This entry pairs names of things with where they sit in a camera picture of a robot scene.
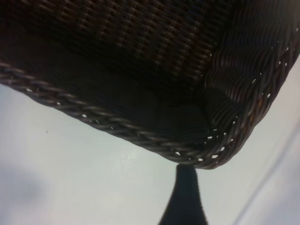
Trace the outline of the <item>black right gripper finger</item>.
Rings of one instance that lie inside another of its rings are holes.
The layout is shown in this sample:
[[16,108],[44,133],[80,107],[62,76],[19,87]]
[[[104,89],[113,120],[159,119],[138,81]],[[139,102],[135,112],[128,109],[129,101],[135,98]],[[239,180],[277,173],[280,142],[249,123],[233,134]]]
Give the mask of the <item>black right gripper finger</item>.
[[161,225],[207,225],[196,170],[191,165],[177,165],[176,179]]

